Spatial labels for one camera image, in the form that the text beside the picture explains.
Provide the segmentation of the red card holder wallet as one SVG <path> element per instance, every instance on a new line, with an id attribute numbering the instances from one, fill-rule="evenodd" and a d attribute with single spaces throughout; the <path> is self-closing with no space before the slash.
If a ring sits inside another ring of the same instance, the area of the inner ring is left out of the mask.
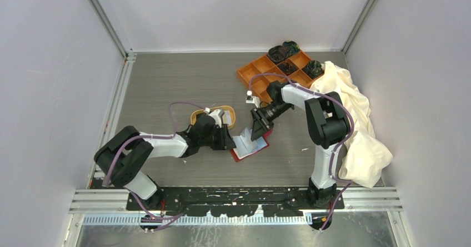
<path id="1" fill-rule="evenodd" d="M 235 148 L 231 149 L 231 155 L 235 162 L 240 162 L 267 147 L 269 147 L 268 137 L 272 130 L 269 130 L 262 137 L 252 141 L 250 136 L 252 129 L 246 127 L 238 136 L 233 137 Z"/>

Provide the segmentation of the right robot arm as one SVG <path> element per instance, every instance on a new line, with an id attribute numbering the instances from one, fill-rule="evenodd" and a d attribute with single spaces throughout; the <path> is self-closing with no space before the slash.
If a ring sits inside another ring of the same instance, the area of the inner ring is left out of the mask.
<path id="1" fill-rule="evenodd" d="M 269 83 L 271 102 L 251 110 L 251 140 L 262 137 L 274 127 L 274 120 L 290 108 L 305 111 L 309 137 L 315 144 L 314 169 L 309 178 L 307 202 L 323 208 L 336 196 L 335 170 L 339 151 L 352 134 L 349 115 L 336 92 L 316 93 L 298 83 L 279 81 Z"/>

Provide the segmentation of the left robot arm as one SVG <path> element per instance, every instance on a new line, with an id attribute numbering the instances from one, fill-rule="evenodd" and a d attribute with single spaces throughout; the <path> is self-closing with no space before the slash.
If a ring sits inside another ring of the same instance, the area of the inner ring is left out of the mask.
<path id="1" fill-rule="evenodd" d="M 186 130 L 175 134 L 148 134 L 134 126 L 126 126 L 94 155 L 94 161 L 105 173 L 103 184 L 127 189 L 140 198 L 149 210 L 161 205 L 162 195 L 158 185 L 141 168 L 150 158 L 186 158 L 200 148 L 231 150 L 235 142 L 222 117 L 203 114 Z"/>

